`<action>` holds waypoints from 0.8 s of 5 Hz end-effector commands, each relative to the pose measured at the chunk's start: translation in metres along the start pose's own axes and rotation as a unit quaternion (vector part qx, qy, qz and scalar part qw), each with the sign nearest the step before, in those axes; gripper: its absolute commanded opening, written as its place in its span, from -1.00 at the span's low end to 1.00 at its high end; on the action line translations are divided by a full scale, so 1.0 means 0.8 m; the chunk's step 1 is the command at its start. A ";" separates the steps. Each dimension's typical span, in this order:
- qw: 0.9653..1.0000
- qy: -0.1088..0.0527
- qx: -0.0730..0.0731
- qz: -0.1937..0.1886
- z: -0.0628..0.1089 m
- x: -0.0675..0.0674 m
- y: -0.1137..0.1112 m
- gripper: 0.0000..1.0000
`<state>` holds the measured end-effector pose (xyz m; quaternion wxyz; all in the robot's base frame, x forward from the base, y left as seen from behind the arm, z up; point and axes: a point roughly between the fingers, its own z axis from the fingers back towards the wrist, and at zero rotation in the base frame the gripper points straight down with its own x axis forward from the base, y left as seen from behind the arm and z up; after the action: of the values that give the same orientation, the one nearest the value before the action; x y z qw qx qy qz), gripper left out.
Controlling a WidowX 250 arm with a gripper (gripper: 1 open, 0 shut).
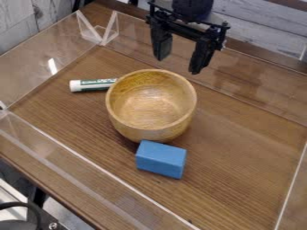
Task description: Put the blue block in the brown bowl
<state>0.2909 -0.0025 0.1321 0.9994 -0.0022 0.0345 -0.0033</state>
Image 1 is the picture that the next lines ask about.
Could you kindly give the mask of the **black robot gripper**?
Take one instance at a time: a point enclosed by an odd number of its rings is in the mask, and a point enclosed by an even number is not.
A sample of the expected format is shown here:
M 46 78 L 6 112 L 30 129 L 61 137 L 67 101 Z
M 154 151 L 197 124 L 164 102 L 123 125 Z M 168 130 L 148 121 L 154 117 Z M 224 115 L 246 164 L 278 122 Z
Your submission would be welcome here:
M 164 22 L 174 23 L 193 33 L 212 31 L 212 41 L 200 38 L 194 44 L 188 71 L 196 75 L 208 66 L 213 56 L 216 43 L 217 50 L 224 48 L 225 34 L 230 25 L 212 13 L 212 1 L 148 1 L 149 15 L 158 17 Z M 150 42 L 153 56 L 161 61 L 170 54 L 172 35 L 158 24 L 150 26 Z

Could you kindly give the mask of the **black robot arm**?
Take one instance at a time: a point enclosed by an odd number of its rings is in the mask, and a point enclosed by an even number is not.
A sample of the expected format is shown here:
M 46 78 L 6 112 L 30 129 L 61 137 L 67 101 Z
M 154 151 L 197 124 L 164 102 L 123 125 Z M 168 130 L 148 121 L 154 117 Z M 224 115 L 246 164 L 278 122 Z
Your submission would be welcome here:
M 230 28 L 210 12 L 213 0 L 148 0 L 148 5 L 146 24 L 156 60 L 170 54 L 172 35 L 177 35 L 194 42 L 188 71 L 198 74 L 214 51 L 222 50 Z

